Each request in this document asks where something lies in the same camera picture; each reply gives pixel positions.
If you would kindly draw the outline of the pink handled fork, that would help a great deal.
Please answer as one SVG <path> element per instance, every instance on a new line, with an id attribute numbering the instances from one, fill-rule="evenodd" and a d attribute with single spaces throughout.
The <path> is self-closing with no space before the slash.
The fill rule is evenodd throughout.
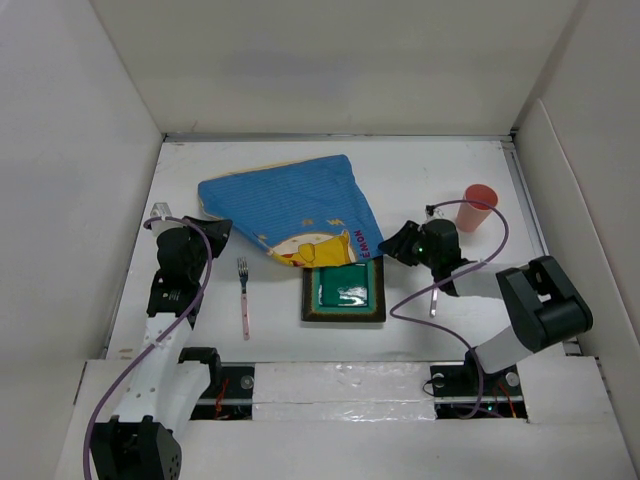
<path id="1" fill-rule="evenodd" d="M 248 296 L 247 296 L 247 283 L 249 278 L 248 263 L 245 257 L 239 257 L 237 259 L 238 275 L 241 285 L 241 315 L 242 315 L 242 328 L 243 339 L 248 341 L 250 339 L 250 323 L 249 323 L 249 309 L 248 309 Z"/>

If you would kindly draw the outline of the pink handled knife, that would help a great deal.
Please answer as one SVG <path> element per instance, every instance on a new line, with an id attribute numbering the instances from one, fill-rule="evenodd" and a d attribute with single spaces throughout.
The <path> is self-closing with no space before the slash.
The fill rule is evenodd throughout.
<path id="1" fill-rule="evenodd" d="M 435 318 L 437 313 L 439 290 L 436 288 L 431 292 L 430 305 L 429 305 L 429 318 Z"/>

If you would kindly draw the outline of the green square plate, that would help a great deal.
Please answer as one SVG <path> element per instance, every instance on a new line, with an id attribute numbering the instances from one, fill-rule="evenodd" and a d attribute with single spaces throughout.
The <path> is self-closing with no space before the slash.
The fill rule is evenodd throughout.
<path id="1" fill-rule="evenodd" d="M 301 320 L 306 323 L 385 323 L 382 258 L 340 267 L 305 269 Z"/>

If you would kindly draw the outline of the pink plastic cup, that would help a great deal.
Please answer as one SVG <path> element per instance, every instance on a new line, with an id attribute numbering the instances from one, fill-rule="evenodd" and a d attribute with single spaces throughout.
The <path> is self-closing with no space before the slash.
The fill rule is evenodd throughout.
<path id="1" fill-rule="evenodd" d="M 463 202 L 459 205 L 455 224 L 464 233 L 473 233 L 498 205 L 499 197 L 495 190 L 484 184 L 470 185 L 464 192 Z"/>

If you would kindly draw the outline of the blue Pikachu cloth placemat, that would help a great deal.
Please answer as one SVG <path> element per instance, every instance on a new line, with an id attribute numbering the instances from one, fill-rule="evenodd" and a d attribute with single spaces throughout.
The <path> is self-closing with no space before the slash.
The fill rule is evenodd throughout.
<path id="1" fill-rule="evenodd" d="M 202 212 L 230 219 L 275 261 L 339 267 L 382 255 L 383 236 L 343 154 L 227 173 L 198 184 Z"/>

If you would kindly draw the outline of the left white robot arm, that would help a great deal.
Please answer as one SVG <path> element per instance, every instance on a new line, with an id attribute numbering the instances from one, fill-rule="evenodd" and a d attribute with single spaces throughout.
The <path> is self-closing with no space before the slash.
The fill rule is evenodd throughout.
<path id="1" fill-rule="evenodd" d="M 222 387 L 213 347 L 184 351 L 224 250 L 230 220 L 155 216 L 158 268 L 138 355 L 116 378 L 90 416 L 83 441 L 86 479 L 176 479 L 182 468 L 178 436 L 201 396 Z"/>

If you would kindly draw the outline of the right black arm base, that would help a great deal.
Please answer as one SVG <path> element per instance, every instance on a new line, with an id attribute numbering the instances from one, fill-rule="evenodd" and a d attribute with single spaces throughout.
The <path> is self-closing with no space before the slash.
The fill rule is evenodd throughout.
<path id="1" fill-rule="evenodd" d="M 461 362 L 431 364 L 429 373 L 422 390 L 434 400 L 438 420 L 528 418 L 516 365 L 485 374 L 481 383 L 476 367 Z"/>

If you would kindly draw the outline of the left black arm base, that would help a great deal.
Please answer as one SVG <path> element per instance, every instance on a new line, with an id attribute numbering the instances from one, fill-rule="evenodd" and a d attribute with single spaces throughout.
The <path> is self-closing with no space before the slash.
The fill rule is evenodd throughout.
<path id="1" fill-rule="evenodd" d="M 191 414 L 191 420 L 251 420 L 254 387 L 254 364 L 224 364 L 221 379 L 213 381 L 201 395 Z"/>

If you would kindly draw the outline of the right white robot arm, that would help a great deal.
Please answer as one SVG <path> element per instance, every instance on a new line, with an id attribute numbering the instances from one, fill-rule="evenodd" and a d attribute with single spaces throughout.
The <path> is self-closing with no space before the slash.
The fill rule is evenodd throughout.
<path id="1" fill-rule="evenodd" d="M 470 350 L 462 381 L 473 393 L 494 387 L 501 372 L 519 361 L 593 327 L 591 309 L 552 256 L 520 267 L 472 262 L 463 257 L 453 222 L 408 221 L 379 250 L 413 267 L 427 267 L 436 288 L 452 297 L 501 300 L 510 325 Z"/>

